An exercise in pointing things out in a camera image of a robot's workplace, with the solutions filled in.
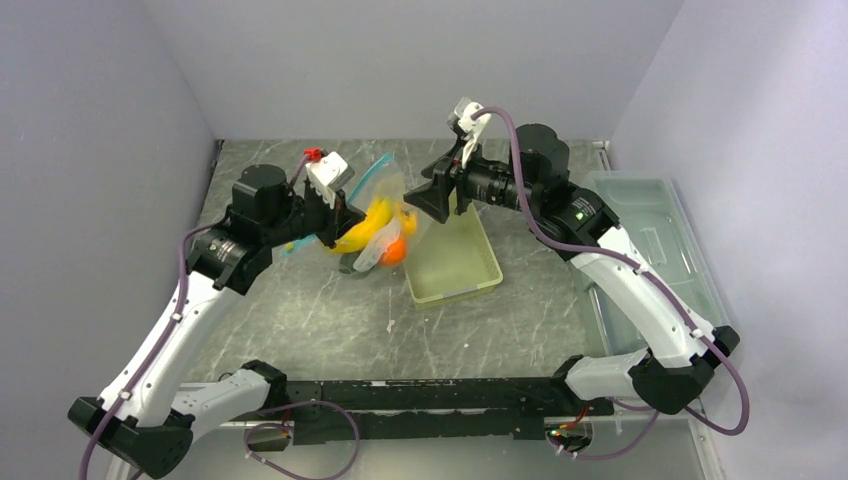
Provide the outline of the yellow bell pepper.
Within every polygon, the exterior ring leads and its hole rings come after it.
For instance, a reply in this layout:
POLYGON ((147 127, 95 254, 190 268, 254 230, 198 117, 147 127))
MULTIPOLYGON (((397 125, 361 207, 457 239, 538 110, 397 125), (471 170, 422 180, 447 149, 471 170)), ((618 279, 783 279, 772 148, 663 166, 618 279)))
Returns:
POLYGON ((411 237, 417 232, 418 214, 415 211, 400 209, 395 213, 395 219, 405 237, 411 237))

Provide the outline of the yellow banana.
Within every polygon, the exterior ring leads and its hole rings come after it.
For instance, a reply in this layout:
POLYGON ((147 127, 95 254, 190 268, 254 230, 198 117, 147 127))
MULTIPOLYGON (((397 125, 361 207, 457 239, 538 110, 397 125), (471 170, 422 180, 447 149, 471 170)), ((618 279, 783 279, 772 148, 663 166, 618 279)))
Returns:
POLYGON ((366 218, 342 236, 329 251, 334 254, 347 254, 363 250, 372 236, 392 220, 393 211, 393 200, 387 197, 373 197, 366 210, 366 218))

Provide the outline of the clear zip bag blue zipper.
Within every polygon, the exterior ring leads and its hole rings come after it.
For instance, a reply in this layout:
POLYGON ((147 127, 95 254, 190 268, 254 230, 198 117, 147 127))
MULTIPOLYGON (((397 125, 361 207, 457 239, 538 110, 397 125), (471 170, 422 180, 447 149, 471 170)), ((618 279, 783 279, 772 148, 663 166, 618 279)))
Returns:
POLYGON ((418 209, 403 200, 404 193, 404 175, 394 155, 386 153, 348 194, 348 204, 365 213, 363 221, 334 248, 310 236, 286 244, 282 255, 301 255, 356 280, 389 273, 402 265, 430 225, 418 209))

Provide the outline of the pale yellow plastic basket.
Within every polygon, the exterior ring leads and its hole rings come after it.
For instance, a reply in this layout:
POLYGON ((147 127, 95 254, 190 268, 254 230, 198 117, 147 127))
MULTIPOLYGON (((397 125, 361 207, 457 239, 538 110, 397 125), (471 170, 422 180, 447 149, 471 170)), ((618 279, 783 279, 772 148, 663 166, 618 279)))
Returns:
POLYGON ((504 278, 473 204, 444 224, 428 226, 407 255, 403 270, 418 309, 488 294, 504 278))

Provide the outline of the orange tangerine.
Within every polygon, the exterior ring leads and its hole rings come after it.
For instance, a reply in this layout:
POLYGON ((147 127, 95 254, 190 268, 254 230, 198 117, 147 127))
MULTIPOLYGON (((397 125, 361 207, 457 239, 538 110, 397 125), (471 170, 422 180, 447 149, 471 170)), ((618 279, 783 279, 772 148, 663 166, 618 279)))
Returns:
POLYGON ((408 242, 404 236, 385 247, 378 264, 382 267, 394 267, 401 264, 408 254, 408 242))

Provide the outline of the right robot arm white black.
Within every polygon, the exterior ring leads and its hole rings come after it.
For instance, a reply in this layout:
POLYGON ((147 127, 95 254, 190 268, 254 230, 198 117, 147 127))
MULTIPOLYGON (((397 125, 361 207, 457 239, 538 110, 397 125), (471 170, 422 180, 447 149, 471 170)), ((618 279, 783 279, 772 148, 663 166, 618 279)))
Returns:
POLYGON ((459 137, 423 170, 427 183, 404 199, 439 223, 463 214, 473 201, 516 211, 527 206, 542 243, 599 286, 640 333, 647 345, 631 353, 569 359, 550 391, 555 409, 574 415, 591 400, 616 397, 676 414, 725 367, 747 413, 749 393, 729 361, 738 333, 688 307, 643 258, 611 207, 570 181, 569 146, 550 127, 518 127, 514 148, 503 163, 484 158, 481 147, 459 137))

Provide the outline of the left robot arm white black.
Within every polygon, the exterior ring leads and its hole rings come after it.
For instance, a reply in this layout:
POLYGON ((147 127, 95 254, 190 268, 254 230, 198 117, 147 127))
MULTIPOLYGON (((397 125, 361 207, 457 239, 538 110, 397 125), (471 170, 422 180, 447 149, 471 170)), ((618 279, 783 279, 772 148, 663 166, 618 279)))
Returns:
POLYGON ((180 386, 210 334, 271 266, 276 248, 309 236, 331 247, 363 219, 347 204, 343 187, 353 170, 338 155, 305 161, 297 172, 302 192, 278 166, 247 167, 223 217, 179 242, 179 279, 163 314, 119 375, 69 409, 91 447, 160 479, 220 424, 251 412, 272 420, 285 411, 286 375, 259 360, 191 395, 180 386))

